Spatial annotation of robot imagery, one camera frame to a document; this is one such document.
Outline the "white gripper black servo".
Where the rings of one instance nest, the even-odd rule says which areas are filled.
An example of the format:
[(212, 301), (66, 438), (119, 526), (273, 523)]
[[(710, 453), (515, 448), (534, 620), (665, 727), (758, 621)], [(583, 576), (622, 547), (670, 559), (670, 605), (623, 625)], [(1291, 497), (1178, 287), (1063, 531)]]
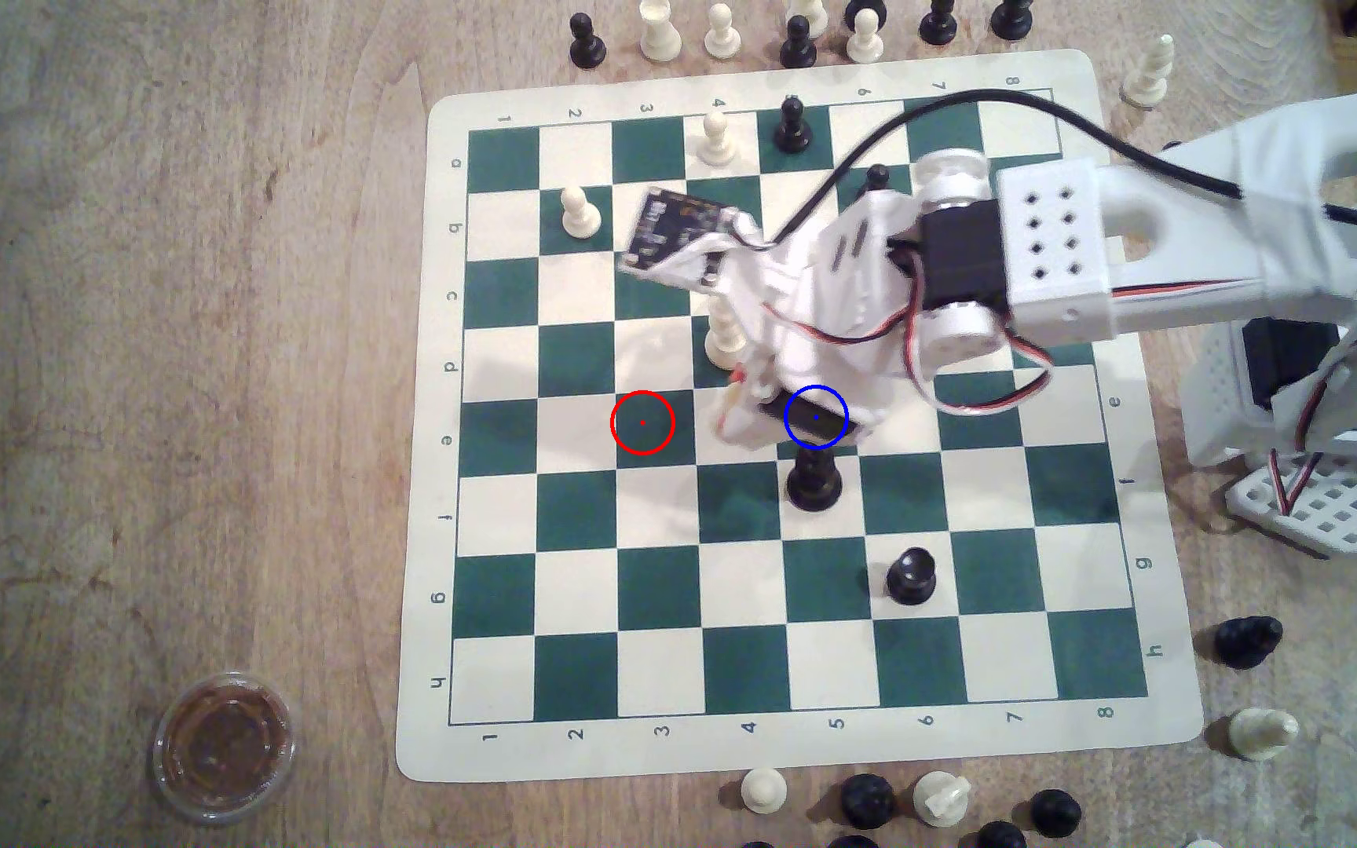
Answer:
[(902, 326), (911, 282), (887, 240), (915, 225), (912, 195), (862, 195), (835, 221), (811, 221), (764, 261), (765, 308), (754, 351), (733, 368), (733, 400), (711, 418), (716, 441), (740, 450), (778, 445), (778, 421), (754, 403), (805, 389), (811, 403), (858, 426), (847, 442), (879, 429), (902, 383)]

